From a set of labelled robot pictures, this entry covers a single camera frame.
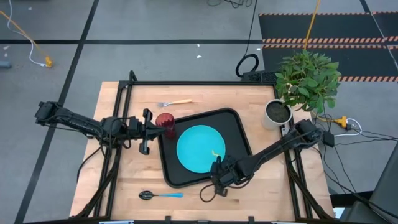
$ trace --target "white cable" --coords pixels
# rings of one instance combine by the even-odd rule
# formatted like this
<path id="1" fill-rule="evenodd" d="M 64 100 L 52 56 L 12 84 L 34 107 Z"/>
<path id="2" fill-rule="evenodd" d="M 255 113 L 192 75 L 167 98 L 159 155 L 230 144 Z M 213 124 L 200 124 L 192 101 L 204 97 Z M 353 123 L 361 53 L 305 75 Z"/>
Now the white cable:
<path id="1" fill-rule="evenodd" d="M 32 48 L 30 49 L 29 60 L 30 60 L 31 62 L 33 62 L 33 63 L 36 64 L 36 65 L 40 65 L 41 67 L 47 67 L 46 64 L 39 63 L 39 62 L 35 62 L 35 61 L 32 59 L 32 53 L 33 53 L 33 49 L 34 49 L 33 41 L 32 41 L 29 37 L 27 37 L 25 34 L 20 33 L 20 32 L 18 32 L 18 31 L 16 31 L 16 30 L 12 30 L 12 29 L 11 29 L 11 27 L 10 27 L 10 22 L 11 22 L 11 19 L 12 19 L 12 2 L 11 2 L 11 0 L 8 0 L 8 2 L 9 2 L 9 4 L 10 4 L 10 16 L 9 16 L 9 20 L 8 20 L 8 22 L 7 22 L 7 28 L 8 28 L 9 30 L 11 30 L 12 32 L 14 32 L 14 33 L 17 33 L 17 34 L 20 34 L 20 35 L 24 36 L 26 39 L 28 39 L 28 40 L 30 41 L 30 44 L 32 45 Z"/>
<path id="2" fill-rule="evenodd" d="M 358 132 L 358 133 L 355 133 L 355 134 L 336 134 L 335 137 L 340 137 L 340 136 L 357 136 L 357 135 L 362 134 L 362 127 L 361 127 L 361 125 L 359 124 L 359 122 L 357 122 L 357 121 L 356 121 L 355 119 L 353 119 L 353 118 L 347 118 L 346 120 L 347 120 L 347 124 L 348 124 L 348 121 L 354 121 L 354 122 L 358 125 L 358 127 L 359 127 L 359 132 Z"/>

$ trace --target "potted plant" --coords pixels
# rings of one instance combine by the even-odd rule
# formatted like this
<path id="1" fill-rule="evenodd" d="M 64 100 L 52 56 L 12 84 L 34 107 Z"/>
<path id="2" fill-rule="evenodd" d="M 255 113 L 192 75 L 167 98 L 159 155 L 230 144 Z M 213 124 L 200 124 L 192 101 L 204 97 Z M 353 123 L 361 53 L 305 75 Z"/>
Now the potted plant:
<path id="1" fill-rule="evenodd" d="M 280 64 L 279 73 L 275 73 L 276 89 L 283 100 L 268 102 L 262 122 L 264 127 L 274 128 L 287 123 L 292 117 L 291 107 L 297 104 L 301 104 L 298 110 L 317 109 L 318 113 L 324 111 L 325 102 L 329 108 L 335 107 L 334 96 L 341 76 L 337 70 L 338 62 L 331 62 L 325 54 L 303 50 L 284 57 Z"/>

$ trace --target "spoon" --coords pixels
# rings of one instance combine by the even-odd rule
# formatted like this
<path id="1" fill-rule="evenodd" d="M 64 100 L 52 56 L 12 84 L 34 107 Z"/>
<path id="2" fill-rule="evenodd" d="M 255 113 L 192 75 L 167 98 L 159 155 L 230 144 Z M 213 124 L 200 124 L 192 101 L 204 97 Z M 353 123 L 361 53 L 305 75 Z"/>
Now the spoon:
<path id="1" fill-rule="evenodd" d="M 179 197 L 182 198 L 183 197 L 183 193 L 174 193 L 174 194 L 160 194 L 160 195 L 156 195 L 153 194 L 151 191 L 149 190 L 145 190 L 143 192 L 141 192 L 138 197 L 143 199 L 143 200 L 150 200 L 152 199 L 152 197 L 155 196 L 160 196 L 160 197 Z"/>

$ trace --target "blue plate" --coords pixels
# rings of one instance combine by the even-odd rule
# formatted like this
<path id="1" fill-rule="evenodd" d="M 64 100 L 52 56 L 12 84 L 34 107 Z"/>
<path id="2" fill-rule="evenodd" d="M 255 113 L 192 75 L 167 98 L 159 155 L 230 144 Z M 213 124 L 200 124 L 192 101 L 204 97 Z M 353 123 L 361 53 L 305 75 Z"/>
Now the blue plate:
<path id="1" fill-rule="evenodd" d="M 204 174 L 210 172 L 211 164 L 225 156 L 225 142 L 221 134 L 206 125 L 197 125 L 185 130 L 177 142 L 177 157 L 189 171 Z"/>

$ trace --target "wooden fork handle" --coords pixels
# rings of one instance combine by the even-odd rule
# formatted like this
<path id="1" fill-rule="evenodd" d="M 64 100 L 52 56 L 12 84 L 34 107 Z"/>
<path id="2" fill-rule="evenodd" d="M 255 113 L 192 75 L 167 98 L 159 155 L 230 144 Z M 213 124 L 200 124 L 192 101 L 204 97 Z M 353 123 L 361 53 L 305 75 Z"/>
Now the wooden fork handle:
<path id="1" fill-rule="evenodd" d="M 192 99 L 186 99 L 186 100 L 173 101 L 170 104 L 191 103 L 191 102 L 192 102 Z"/>

